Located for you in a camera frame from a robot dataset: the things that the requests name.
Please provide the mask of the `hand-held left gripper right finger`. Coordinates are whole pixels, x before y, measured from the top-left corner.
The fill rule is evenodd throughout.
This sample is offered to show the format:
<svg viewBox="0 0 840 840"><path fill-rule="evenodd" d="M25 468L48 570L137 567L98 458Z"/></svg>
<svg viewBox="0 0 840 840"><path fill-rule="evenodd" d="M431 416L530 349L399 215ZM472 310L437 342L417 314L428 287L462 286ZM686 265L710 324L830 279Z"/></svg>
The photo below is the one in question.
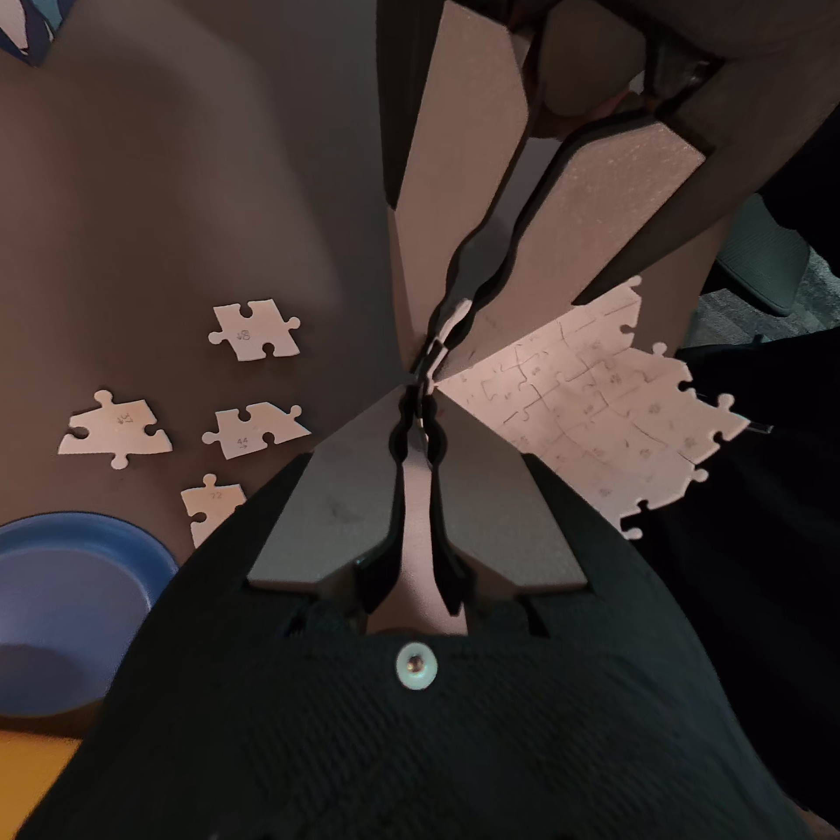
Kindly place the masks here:
<svg viewBox="0 0 840 840"><path fill-rule="evenodd" d="M434 578L453 615L587 580L524 457L443 393L423 398Z"/></svg>

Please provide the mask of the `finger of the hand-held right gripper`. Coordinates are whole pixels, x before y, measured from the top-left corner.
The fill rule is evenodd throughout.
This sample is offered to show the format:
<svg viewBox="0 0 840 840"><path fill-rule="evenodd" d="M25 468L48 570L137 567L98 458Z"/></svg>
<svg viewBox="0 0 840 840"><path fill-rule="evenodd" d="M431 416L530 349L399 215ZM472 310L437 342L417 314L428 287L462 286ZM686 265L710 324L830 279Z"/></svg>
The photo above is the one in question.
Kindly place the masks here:
<svg viewBox="0 0 840 840"><path fill-rule="evenodd" d="M529 120L504 25L444 2L399 197L392 285L401 361L410 371L434 332L458 248L486 222Z"/></svg>
<svg viewBox="0 0 840 840"><path fill-rule="evenodd" d="M455 285L436 330L460 299L472 308L434 372L442 380L571 309L647 221L704 162L668 126L634 119L557 150L537 177L517 165L479 231L459 247Z"/></svg>

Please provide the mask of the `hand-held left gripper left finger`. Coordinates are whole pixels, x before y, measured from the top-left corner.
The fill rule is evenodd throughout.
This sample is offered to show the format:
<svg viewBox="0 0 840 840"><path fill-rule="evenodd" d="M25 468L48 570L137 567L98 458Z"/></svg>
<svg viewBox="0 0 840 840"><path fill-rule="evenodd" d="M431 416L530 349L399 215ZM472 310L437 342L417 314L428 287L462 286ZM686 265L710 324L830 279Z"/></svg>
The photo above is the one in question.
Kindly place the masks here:
<svg viewBox="0 0 840 840"><path fill-rule="evenodd" d="M313 450L248 574L255 588L372 614L400 573L417 389L399 386Z"/></svg>

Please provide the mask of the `partly built puzzle ball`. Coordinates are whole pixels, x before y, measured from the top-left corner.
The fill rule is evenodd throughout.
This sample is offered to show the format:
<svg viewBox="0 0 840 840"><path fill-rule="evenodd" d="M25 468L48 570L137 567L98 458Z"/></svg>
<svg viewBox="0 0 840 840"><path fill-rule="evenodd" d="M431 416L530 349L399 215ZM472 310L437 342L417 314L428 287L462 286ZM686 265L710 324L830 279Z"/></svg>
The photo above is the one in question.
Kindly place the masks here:
<svg viewBox="0 0 840 840"><path fill-rule="evenodd" d="M700 464L749 426L734 398L705 402L688 366L632 347L635 276L437 384L523 454L538 456L616 529L682 498Z"/></svg>

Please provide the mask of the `white puzzle piece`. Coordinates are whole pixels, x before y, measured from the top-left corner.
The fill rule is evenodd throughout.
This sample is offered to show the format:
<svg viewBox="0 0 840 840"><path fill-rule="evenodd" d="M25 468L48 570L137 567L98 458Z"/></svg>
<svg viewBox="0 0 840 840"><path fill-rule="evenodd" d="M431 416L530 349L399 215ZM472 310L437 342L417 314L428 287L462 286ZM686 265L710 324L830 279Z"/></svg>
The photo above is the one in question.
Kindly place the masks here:
<svg viewBox="0 0 840 840"><path fill-rule="evenodd" d="M208 341L214 345L228 342L239 362L265 359L267 344L277 358L299 355L300 349L291 335L301 326L298 317L285 320L272 299L250 301L248 308L250 315L245 316L237 303L214 307L220 330L210 332Z"/></svg>
<svg viewBox="0 0 840 840"><path fill-rule="evenodd" d="M298 422L299 405L292 406L288 413L269 402L248 405L245 410L247 420L240 418L238 409L216 412L217 431L205 432L203 443L219 443L224 457L233 459L267 448L266 434L272 436L276 445L310 435L310 431Z"/></svg>
<svg viewBox="0 0 840 840"><path fill-rule="evenodd" d="M467 298L460 299L453 307L448 310L446 320L443 325L437 329L433 336L427 350L427 355L430 359L429 373L430 377L434 376L436 369L443 363L446 355L449 352L447 345L448 338L454 329L466 318L467 314L472 308L473 301Z"/></svg>
<svg viewBox="0 0 840 840"><path fill-rule="evenodd" d="M84 429L87 435L67 433L59 444L59 455L111 454L111 468L125 469L129 455L172 452L172 442L164 430L146 432L147 426L157 424L157 420L145 400L115 404L107 390L95 392L93 398L98 408L73 415L68 421L69 428Z"/></svg>
<svg viewBox="0 0 840 840"><path fill-rule="evenodd" d="M203 484L181 492L186 513L191 518L193 546L198 548L237 507L246 495L239 484L217 485L215 474L205 474Z"/></svg>

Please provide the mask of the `grey office chair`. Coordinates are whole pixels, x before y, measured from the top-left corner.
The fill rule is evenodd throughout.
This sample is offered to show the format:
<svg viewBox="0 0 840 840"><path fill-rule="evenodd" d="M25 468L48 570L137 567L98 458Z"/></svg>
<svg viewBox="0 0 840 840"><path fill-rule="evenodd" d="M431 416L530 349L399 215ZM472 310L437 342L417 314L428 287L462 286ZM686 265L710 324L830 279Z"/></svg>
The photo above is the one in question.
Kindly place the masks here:
<svg viewBox="0 0 840 840"><path fill-rule="evenodd" d="M733 219L703 291L726 288L766 314L787 317L810 254L803 237L777 224L761 195L752 194Z"/></svg>

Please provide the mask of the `blue plastic bowl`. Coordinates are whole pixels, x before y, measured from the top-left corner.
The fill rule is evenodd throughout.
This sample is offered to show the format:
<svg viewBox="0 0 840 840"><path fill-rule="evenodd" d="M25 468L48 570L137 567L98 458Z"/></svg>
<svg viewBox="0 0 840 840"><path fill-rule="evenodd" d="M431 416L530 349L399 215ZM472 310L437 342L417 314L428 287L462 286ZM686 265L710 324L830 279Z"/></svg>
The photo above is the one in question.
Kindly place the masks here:
<svg viewBox="0 0 840 840"><path fill-rule="evenodd" d="M64 511L3 525L2 717L101 700L176 572L161 542L117 518Z"/></svg>

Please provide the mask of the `person's dark clothing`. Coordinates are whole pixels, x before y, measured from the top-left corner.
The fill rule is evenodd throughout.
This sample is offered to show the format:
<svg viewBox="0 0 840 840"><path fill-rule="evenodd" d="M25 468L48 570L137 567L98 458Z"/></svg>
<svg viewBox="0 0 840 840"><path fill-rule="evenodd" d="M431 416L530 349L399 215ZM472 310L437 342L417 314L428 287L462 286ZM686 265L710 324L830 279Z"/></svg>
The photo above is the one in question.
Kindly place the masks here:
<svg viewBox="0 0 840 840"><path fill-rule="evenodd" d="M682 350L698 396L750 426L709 478L635 518L784 792L839 819L839 328Z"/></svg>

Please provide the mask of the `yellow board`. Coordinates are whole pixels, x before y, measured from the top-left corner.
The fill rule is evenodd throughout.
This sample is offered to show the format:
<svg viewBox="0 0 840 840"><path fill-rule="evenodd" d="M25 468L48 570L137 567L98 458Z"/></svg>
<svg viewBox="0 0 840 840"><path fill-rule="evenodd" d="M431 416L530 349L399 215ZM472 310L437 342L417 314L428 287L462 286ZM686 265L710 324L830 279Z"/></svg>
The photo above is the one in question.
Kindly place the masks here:
<svg viewBox="0 0 840 840"><path fill-rule="evenodd" d="M12 839L81 741L1 731L1 838Z"/></svg>

